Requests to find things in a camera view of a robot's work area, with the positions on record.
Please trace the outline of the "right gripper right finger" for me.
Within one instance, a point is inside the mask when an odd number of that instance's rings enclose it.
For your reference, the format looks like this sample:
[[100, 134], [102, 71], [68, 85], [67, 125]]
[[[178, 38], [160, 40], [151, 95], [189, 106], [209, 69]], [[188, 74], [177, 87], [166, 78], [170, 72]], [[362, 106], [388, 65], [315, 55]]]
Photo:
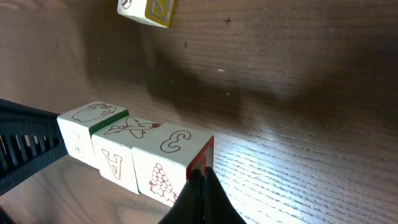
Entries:
[[206, 224], [246, 224], [232, 206], [211, 167], [205, 167], [202, 197]]

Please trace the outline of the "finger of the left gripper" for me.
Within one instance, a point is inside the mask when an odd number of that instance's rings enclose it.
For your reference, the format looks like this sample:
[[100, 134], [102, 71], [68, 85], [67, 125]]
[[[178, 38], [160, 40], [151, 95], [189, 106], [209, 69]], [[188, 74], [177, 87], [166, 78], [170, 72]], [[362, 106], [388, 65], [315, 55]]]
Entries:
[[68, 154], [57, 116], [1, 100], [1, 195]]

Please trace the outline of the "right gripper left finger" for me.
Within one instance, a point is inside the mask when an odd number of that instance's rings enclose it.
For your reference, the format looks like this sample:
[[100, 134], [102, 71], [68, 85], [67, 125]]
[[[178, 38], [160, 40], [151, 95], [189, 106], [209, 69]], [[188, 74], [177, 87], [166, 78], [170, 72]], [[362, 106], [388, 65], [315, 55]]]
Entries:
[[199, 169], [192, 171], [180, 195], [159, 224], [200, 224], [203, 221], [203, 200], [201, 183], [203, 176]]

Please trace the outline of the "red edged grape block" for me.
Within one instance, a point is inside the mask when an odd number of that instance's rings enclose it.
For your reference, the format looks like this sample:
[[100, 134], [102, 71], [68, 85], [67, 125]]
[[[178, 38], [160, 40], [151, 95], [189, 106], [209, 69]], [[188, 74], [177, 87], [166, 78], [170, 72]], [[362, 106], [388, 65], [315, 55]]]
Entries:
[[213, 133], [164, 123], [132, 149], [138, 189], [171, 207], [193, 170], [213, 167], [213, 155]]

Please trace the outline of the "yellow edged white block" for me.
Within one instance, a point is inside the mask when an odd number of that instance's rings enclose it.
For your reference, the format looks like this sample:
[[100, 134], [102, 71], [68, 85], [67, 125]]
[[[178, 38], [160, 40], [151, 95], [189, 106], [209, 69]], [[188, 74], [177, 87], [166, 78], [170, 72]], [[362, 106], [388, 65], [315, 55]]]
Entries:
[[101, 176], [138, 194], [132, 149], [159, 126], [153, 121], [127, 116], [95, 132], [91, 141]]

